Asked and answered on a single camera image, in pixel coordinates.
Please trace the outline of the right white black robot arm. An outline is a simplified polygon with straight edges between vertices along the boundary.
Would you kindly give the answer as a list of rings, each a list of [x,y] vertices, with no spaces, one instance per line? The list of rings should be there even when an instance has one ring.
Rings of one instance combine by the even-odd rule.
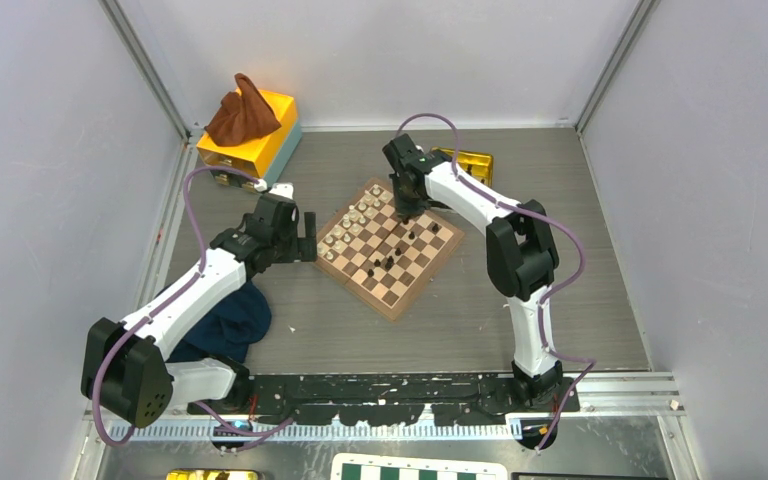
[[[508,301],[514,327],[512,371],[518,403],[542,409],[559,388],[561,360],[550,353],[551,330],[540,324],[541,296],[554,282],[559,256],[536,201],[519,204],[466,174],[441,151],[424,152],[407,134],[382,149],[392,168],[396,212],[416,218],[432,206],[460,215],[485,239],[486,269],[495,289]]]

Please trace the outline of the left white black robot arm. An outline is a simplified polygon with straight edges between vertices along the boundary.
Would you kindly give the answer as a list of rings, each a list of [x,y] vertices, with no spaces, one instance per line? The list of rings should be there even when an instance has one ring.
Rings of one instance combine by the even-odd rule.
[[[81,391],[98,429],[109,412],[145,428],[172,408],[214,400],[229,413],[252,397],[243,365],[219,354],[173,363],[175,347],[222,300],[275,263],[316,257],[312,212],[301,213],[290,183],[261,194],[238,228],[221,232],[202,258],[153,300],[119,321],[101,318],[87,334]]]

